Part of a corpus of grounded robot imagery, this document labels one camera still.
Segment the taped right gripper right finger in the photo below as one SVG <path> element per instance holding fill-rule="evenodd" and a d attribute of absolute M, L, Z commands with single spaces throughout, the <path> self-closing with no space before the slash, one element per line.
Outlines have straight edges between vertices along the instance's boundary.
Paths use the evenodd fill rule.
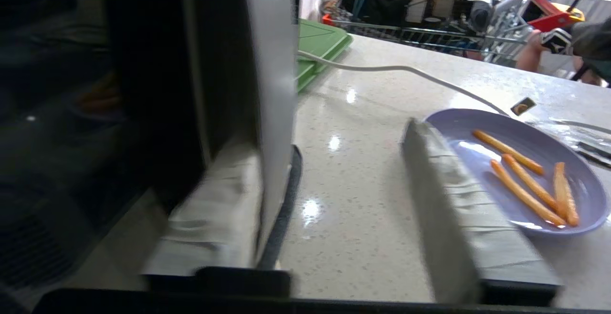
<path fill-rule="evenodd" d="M 561 283 L 432 125 L 411 118 L 401 154 L 434 298 L 550 305 Z"/>

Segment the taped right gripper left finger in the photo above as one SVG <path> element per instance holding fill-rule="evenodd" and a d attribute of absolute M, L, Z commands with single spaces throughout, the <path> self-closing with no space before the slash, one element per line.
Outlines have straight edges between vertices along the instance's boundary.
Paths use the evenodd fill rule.
<path fill-rule="evenodd" d="M 279 254 L 292 218 L 292 179 L 271 220 L 263 217 L 262 158 L 227 143 L 203 180 L 170 214 L 143 269 L 155 293 L 289 298 Z"/>

